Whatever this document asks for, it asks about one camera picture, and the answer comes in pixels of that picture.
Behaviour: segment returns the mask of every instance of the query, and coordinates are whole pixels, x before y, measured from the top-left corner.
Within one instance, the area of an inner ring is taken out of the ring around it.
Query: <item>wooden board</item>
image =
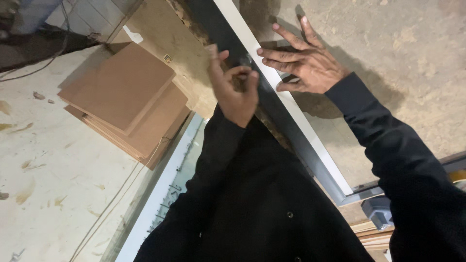
[[[174,76],[165,62],[130,43],[58,96],[115,131],[130,135]]]
[[[73,107],[71,105],[68,105],[67,107],[65,107],[65,110],[68,111],[70,114],[72,114],[74,117],[81,120],[83,123],[87,124],[83,119],[83,117],[85,116],[85,113],[79,111],[79,109],[77,109],[77,108],[75,108],[75,107]],[[176,118],[176,120],[170,126],[169,130],[165,133],[164,139],[161,140],[161,144],[158,147],[158,149],[156,150],[156,148],[154,148],[154,150],[152,151],[150,157],[148,157],[146,159],[141,159],[141,160],[138,159],[138,161],[141,162],[143,165],[147,166],[149,169],[154,170],[154,168],[157,165],[158,161],[163,156],[163,153],[165,152],[168,145],[170,144],[170,141],[175,137],[176,133],[178,132],[178,130],[180,128],[180,126],[186,120],[186,118],[187,118],[187,116],[189,115],[190,112],[191,112],[191,110],[189,110],[189,108],[187,108],[185,106],[182,109],[181,113]],[[98,130],[94,129],[93,127],[91,127],[91,128],[94,131],[98,132],[100,135],[102,135],[104,138],[106,138],[107,140],[109,140],[110,142],[115,144],[117,147],[119,147],[120,149],[125,151],[127,154],[131,155],[131,153],[129,151],[127,151],[121,145],[116,143],[110,136],[108,136],[105,133],[100,133]]]
[[[131,155],[137,156],[138,159],[145,159],[151,155],[161,137],[168,131],[187,101],[188,98],[183,92],[175,84],[170,83],[157,103],[147,112],[146,116],[129,136],[117,132],[98,118],[87,116],[84,121],[88,125],[99,129],[100,132],[109,134],[113,140],[130,148],[132,150]]]

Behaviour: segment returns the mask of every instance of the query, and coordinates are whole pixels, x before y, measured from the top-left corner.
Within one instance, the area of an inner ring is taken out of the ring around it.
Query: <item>stack of cardboard sheets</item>
[[[190,113],[174,76],[163,61],[130,43],[58,96],[68,112],[153,169]]]

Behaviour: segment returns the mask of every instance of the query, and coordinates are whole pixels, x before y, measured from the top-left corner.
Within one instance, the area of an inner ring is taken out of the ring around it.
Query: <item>black shirt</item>
[[[466,194],[415,131],[351,74],[325,94],[391,200],[394,261],[466,261]],[[135,261],[373,261],[302,164],[255,117],[246,129],[219,107],[187,192]]]

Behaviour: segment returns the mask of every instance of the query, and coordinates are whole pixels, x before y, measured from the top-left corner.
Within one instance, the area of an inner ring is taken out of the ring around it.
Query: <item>finger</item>
[[[314,29],[309,23],[308,18],[306,16],[303,16],[300,22],[301,22],[301,28],[304,31],[304,34],[306,35],[306,40],[308,40],[308,42],[313,46],[323,48],[324,46],[317,38],[317,34],[315,33]]]
[[[225,60],[226,58],[228,58],[229,55],[230,55],[230,51],[228,51],[228,50],[224,50],[224,51],[220,52],[220,54],[219,54],[220,61]]]
[[[210,65],[209,65],[209,76],[210,80],[215,86],[218,86],[216,83],[220,83],[223,79],[223,70],[220,67],[220,58],[219,52],[216,44],[210,45],[207,47],[210,53]]]
[[[275,68],[278,71],[295,74],[295,68],[296,68],[295,62],[283,63],[283,62],[278,62],[278,61],[264,58],[262,59],[262,63],[265,64],[266,66]]]
[[[249,73],[252,70],[249,66],[237,66],[225,73],[225,79],[229,82],[233,79],[233,76],[237,76],[239,74]]]
[[[244,92],[244,95],[251,101],[254,101],[255,103],[257,103],[259,100],[258,98],[259,95],[257,94],[258,86],[259,86],[259,73],[257,73],[256,71],[252,71],[247,76],[246,91]]]
[[[283,92],[283,91],[303,91],[303,88],[305,87],[304,83],[301,81],[295,82],[295,83],[282,83],[279,86],[277,86],[277,92]]]
[[[257,50],[257,54],[259,56],[272,59],[275,61],[279,61],[279,62],[295,62],[302,58],[302,55],[300,53],[275,51],[275,50],[262,49],[262,48],[259,48]]]
[[[291,44],[292,47],[294,47],[294,48],[296,48],[298,50],[304,50],[304,49],[309,47],[309,45],[306,44],[306,42],[299,39],[299,37],[297,37],[296,35],[294,35],[290,31],[286,30],[283,26],[275,23],[275,24],[273,24],[272,28],[274,29],[274,31],[277,34],[279,34],[283,38],[285,38],[285,40],[287,40]]]

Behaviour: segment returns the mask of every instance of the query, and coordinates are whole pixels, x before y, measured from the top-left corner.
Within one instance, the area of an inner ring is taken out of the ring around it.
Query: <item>gray object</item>
[[[384,230],[387,226],[393,226],[390,211],[390,199],[386,196],[377,196],[365,200],[361,207],[367,218],[369,218],[378,230]]]

